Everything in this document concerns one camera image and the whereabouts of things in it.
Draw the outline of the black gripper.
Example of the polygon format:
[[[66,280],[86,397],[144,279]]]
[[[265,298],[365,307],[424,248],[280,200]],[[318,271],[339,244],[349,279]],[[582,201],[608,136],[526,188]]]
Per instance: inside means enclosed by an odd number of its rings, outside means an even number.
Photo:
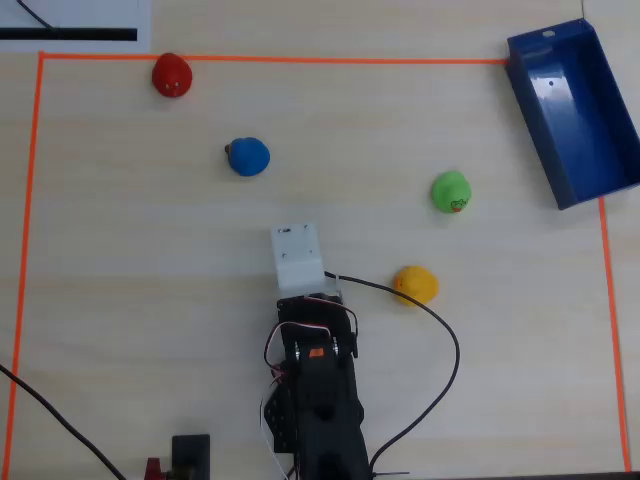
[[[331,341],[339,357],[358,357],[358,318],[340,296],[296,296],[277,302],[278,331],[285,357],[295,358],[296,348]]]

